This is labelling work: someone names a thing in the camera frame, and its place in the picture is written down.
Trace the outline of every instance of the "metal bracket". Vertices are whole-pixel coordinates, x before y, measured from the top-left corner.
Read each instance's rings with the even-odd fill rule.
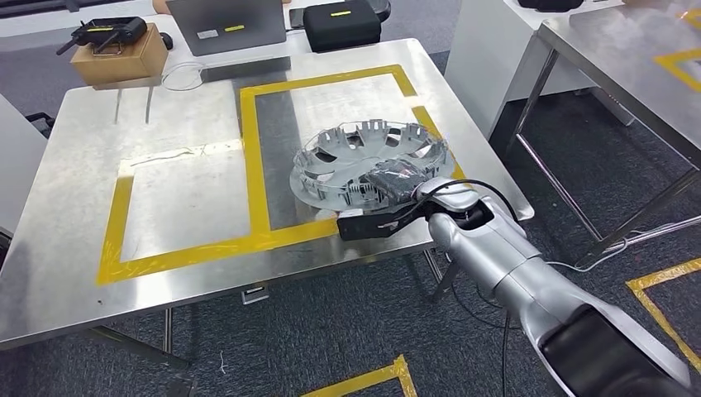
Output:
[[[253,304],[254,302],[267,299],[269,296],[268,287],[261,285],[259,287],[241,291],[241,302],[243,302],[243,304]]]

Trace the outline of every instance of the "stainless steel table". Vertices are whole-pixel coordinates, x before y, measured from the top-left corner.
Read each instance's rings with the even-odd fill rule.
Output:
[[[557,193],[596,240],[575,266],[701,222],[701,215],[625,239],[636,225],[701,179],[701,2],[635,1],[543,22],[533,40],[550,48],[518,120],[507,152],[518,140]],[[676,180],[608,236],[602,236],[521,133],[553,65],[563,55],[619,101],[690,164]]]
[[[342,242],[289,188],[296,150],[341,122],[417,119],[461,169],[533,210],[415,40],[208,69],[199,88],[65,96],[0,273],[0,348],[91,328],[174,366],[108,321],[272,280],[425,250],[419,220]]]

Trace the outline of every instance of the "floor marking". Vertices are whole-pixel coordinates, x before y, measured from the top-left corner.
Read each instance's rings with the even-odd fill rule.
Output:
[[[660,327],[667,332],[667,335],[676,342],[681,352],[684,353],[686,358],[689,359],[689,362],[696,368],[696,371],[701,372],[701,360],[699,360],[699,356],[684,342],[679,334],[672,328],[670,322],[667,321],[667,318],[660,308],[658,308],[645,293],[646,288],[676,279],[683,275],[689,275],[698,270],[701,270],[701,258],[682,263],[681,265],[672,266],[669,269],[656,271],[655,273],[644,275],[638,279],[626,281],[626,285],[633,291],[633,294],[640,300],[640,303],[645,309],[650,312],[655,321],[660,324]]]
[[[315,390],[307,393],[302,397],[337,397],[341,395],[349,395],[358,390],[367,389],[368,387],[398,378],[399,384],[402,386],[405,397],[417,397],[416,388],[412,382],[412,377],[409,375],[409,367],[404,360],[404,354],[400,354],[391,366],[380,368],[367,374],[358,375],[349,380],[336,383],[324,387],[323,389]]]

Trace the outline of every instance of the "yellow label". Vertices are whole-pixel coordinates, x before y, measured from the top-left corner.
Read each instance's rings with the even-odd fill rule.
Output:
[[[224,31],[240,31],[243,28],[245,28],[245,26],[243,26],[243,25],[231,26],[231,27],[225,27]]]

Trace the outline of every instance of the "silver laptop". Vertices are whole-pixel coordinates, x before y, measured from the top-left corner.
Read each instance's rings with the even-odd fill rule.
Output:
[[[280,0],[169,0],[166,4],[195,56],[286,40]]]

